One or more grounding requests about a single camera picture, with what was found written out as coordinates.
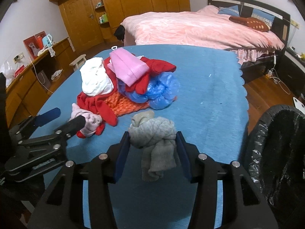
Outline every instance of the bottle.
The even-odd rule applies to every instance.
[[[40,50],[42,50],[43,49],[43,42],[42,42],[42,37],[41,36],[37,37],[37,43],[38,43],[38,46],[39,46]]]

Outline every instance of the blue plastic bag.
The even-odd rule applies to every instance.
[[[151,77],[147,86],[147,92],[139,95],[134,92],[126,92],[125,84],[119,80],[119,92],[136,103],[148,101],[149,106],[154,109],[164,109],[170,105],[178,95],[180,83],[171,72],[163,72],[157,77]]]

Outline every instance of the orange knit fabric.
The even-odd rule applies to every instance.
[[[112,109],[117,117],[137,112],[149,107],[148,102],[136,103],[124,97],[118,91],[105,99],[105,103]]]

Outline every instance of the white plastic bag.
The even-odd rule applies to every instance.
[[[6,78],[6,87],[8,87],[15,79],[15,70],[10,66],[7,61],[5,61],[4,64],[0,66],[0,72],[4,74]]]

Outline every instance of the brown pillow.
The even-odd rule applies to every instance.
[[[229,20],[244,25],[246,27],[253,28],[260,32],[268,32],[270,30],[270,26],[268,26],[265,22],[256,19],[254,17],[242,18],[237,16],[231,16]]]

